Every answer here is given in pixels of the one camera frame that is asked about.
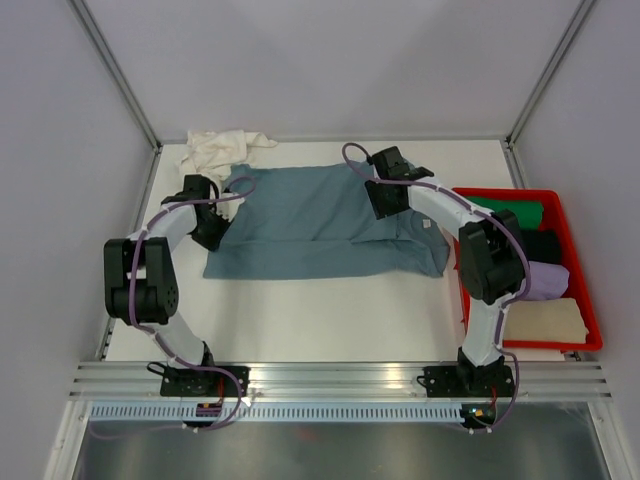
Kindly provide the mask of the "blue-grey t-shirt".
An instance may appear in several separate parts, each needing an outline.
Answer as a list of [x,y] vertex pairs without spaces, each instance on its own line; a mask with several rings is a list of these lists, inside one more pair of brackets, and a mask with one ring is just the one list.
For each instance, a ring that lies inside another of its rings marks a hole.
[[345,164],[257,169],[237,165],[234,192],[253,186],[203,276],[311,280],[405,271],[439,278],[450,247],[437,224],[408,210],[377,219],[364,181]]

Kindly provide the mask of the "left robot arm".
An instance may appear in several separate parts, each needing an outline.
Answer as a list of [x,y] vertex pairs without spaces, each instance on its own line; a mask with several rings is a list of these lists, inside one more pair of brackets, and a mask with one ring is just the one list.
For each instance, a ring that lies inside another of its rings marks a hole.
[[146,225],[103,249],[107,313],[148,335],[172,368],[186,369],[183,383],[198,396],[216,389],[218,372],[208,345],[178,312],[172,253],[187,238],[210,252],[218,249],[231,225],[216,207],[223,193],[214,181],[187,175],[182,190],[165,198]]

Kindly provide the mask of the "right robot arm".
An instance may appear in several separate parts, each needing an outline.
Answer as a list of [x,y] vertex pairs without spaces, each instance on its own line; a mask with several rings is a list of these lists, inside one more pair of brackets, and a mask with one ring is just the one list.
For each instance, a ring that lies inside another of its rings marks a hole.
[[430,170],[410,165],[396,147],[365,158],[373,169],[365,188],[378,219],[412,210],[457,241],[459,278],[471,309],[459,360],[467,364],[458,367],[456,381],[463,392],[478,395],[493,381],[489,366],[503,356],[509,307],[530,284],[518,219],[509,210],[495,212],[447,188]]

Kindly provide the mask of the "cream white t-shirt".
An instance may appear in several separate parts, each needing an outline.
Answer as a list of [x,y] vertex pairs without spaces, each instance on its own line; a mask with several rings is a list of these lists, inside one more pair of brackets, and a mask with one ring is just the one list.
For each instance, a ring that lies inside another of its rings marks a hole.
[[274,148],[278,142],[262,132],[191,130],[187,151],[178,162],[181,176],[199,174],[211,180],[224,180],[234,165],[250,164],[255,150]]

